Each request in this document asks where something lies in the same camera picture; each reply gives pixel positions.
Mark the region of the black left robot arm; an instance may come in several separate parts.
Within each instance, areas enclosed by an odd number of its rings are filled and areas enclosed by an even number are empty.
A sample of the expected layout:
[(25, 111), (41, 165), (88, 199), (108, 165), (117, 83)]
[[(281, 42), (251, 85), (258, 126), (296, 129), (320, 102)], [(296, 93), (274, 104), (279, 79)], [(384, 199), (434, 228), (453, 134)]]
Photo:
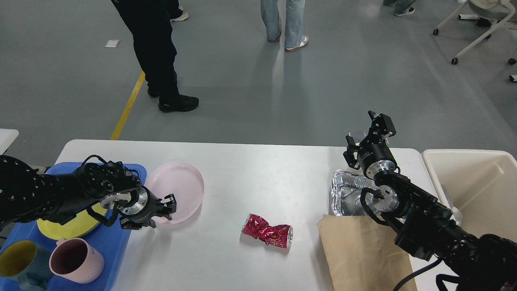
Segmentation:
[(1, 227), (38, 219), (65, 225), (82, 211), (107, 227), (119, 219), (125, 230), (155, 227), (153, 217), (172, 219), (177, 207), (173, 194), (157, 198), (135, 170), (122, 162), (100, 162), (85, 160), (72, 173), (50, 175), (2, 155)]

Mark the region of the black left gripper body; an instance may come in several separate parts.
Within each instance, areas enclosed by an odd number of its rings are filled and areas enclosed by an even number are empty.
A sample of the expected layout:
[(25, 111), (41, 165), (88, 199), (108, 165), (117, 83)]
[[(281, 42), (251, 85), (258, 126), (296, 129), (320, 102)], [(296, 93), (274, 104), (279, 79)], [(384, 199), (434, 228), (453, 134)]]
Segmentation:
[(131, 192), (135, 201), (129, 206), (120, 208), (120, 223), (122, 224), (153, 224), (153, 217), (162, 207), (161, 199), (157, 198), (148, 188), (142, 186)]

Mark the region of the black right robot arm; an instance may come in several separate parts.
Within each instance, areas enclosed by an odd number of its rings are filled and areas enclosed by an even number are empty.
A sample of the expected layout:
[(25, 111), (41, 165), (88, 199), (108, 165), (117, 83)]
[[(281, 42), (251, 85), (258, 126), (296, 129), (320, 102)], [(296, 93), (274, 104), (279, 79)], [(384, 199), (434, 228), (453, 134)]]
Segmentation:
[(458, 291), (515, 291), (516, 243), (494, 234), (477, 238), (458, 226), (449, 208), (399, 173), (387, 145), (387, 138), (396, 134), (391, 118), (371, 110), (368, 115), (372, 123), (367, 136), (360, 144), (347, 136), (343, 154), (349, 167), (362, 169), (377, 186), (362, 188), (361, 206), (373, 221), (396, 232), (395, 245), (402, 250), (419, 259), (437, 257), (403, 278), (394, 290), (444, 262), (455, 274), (436, 276), (440, 291), (447, 289), (445, 282), (455, 283)]

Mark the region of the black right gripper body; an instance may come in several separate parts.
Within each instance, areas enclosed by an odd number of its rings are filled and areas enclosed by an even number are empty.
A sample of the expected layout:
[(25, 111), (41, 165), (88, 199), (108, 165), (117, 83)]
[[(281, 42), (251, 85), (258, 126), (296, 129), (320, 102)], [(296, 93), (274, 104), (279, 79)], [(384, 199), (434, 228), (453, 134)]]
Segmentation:
[(358, 162), (363, 173), (368, 178), (373, 178), (382, 171), (397, 169), (397, 162), (385, 143), (371, 144), (357, 153)]

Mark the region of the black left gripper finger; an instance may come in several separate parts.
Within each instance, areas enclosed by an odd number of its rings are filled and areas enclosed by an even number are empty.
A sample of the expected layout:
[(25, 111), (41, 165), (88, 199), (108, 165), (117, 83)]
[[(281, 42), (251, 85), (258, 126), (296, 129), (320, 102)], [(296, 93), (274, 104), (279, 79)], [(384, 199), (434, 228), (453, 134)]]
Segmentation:
[(140, 230), (143, 227), (156, 228), (156, 223), (151, 218), (133, 221), (128, 219), (128, 217), (120, 217), (120, 226), (124, 230)]
[(168, 221), (172, 221), (172, 214), (176, 213), (177, 201), (174, 194), (168, 194), (164, 199), (158, 201), (156, 217), (164, 217)]

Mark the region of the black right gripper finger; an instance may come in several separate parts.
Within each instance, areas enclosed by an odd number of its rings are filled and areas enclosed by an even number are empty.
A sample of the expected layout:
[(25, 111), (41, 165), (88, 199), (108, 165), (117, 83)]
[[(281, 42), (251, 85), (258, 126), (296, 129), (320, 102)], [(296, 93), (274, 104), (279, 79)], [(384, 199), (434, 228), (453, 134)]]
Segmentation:
[(392, 119), (385, 114), (376, 114), (369, 110), (368, 115), (372, 121), (368, 134), (362, 140), (362, 147), (373, 144), (387, 144), (387, 138), (396, 134)]
[(350, 135), (345, 137), (347, 141), (347, 150), (343, 153), (343, 156), (347, 162), (347, 165), (353, 169), (360, 169), (360, 162), (356, 157), (358, 151), (360, 151), (361, 146), (356, 144), (354, 138)]

